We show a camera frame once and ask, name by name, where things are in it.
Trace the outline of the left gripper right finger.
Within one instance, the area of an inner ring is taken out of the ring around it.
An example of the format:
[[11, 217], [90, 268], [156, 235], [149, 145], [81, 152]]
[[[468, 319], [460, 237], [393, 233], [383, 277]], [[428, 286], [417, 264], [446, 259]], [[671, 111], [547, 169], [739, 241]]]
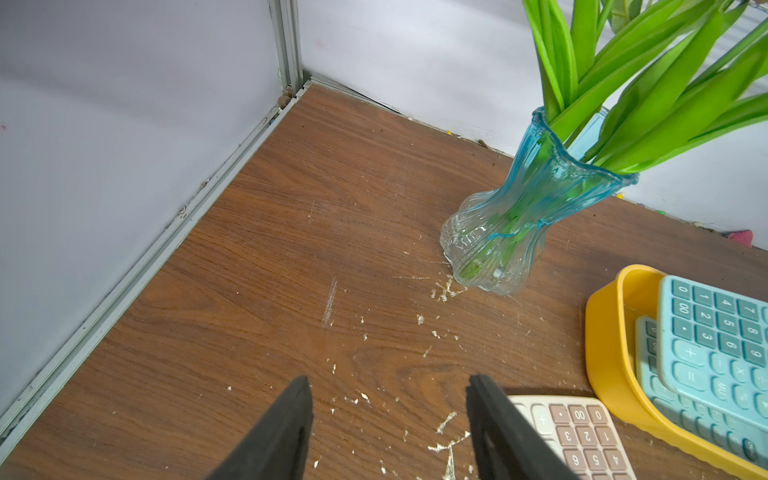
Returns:
[[470, 377], [466, 410], [481, 480], [577, 477], [490, 376]]

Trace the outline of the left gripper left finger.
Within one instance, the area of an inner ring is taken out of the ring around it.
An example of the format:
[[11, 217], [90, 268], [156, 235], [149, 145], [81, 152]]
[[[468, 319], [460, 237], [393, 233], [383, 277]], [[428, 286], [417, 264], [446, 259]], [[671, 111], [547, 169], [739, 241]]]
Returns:
[[309, 379], [298, 376], [207, 477], [301, 479], [306, 467], [313, 419]]

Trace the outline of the pink calculator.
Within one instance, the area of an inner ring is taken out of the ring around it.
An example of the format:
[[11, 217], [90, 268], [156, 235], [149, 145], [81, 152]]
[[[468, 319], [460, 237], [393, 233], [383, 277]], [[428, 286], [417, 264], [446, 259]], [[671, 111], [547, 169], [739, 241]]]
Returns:
[[600, 400], [565, 395], [510, 395], [508, 399], [578, 478], [636, 477]]

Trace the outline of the teal calculator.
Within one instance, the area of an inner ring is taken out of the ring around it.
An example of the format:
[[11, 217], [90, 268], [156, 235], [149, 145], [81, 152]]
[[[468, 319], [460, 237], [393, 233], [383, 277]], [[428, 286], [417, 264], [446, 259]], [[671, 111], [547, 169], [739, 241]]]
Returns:
[[767, 429], [767, 303], [674, 275], [658, 286], [657, 368], [673, 392]]
[[644, 394], [657, 410], [688, 433], [761, 469], [767, 478], [767, 432], [668, 389], [657, 375], [656, 321], [635, 322], [635, 373]]

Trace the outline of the yellow plastic storage box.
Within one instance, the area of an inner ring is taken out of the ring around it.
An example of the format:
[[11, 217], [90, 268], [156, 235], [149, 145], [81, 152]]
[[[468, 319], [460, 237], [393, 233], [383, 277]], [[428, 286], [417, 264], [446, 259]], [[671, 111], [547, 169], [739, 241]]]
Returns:
[[635, 375], [635, 325], [653, 316], [666, 274], [635, 264], [592, 294], [585, 311], [585, 353], [589, 382], [619, 419], [741, 479], [765, 479], [767, 471], [669, 421], [652, 404]]

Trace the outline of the blue glass vase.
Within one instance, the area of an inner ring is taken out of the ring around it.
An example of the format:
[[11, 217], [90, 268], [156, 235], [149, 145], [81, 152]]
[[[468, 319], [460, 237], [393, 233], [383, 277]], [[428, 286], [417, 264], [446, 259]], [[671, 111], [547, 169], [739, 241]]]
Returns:
[[467, 197], [441, 229], [440, 244], [456, 282], [514, 294], [525, 286], [551, 225], [638, 182], [636, 174], [616, 175], [581, 160], [607, 114], [601, 109], [563, 144], [543, 109], [533, 112], [504, 183]]

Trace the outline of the artificial flower bouquet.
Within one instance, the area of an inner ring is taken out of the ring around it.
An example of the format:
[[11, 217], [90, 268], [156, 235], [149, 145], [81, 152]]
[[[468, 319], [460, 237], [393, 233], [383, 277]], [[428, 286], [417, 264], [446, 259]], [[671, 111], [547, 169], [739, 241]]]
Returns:
[[594, 117], [597, 138], [581, 163], [635, 174], [733, 131], [764, 122], [767, 98], [751, 86], [767, 74], [760, 23], [718, 58], [716, 42], [747, 9], [740, 1], [656, 1], [630, 8], [605, 45], [614, 1], [527, 1], [543, 94], [545, 159], [564, 150]]

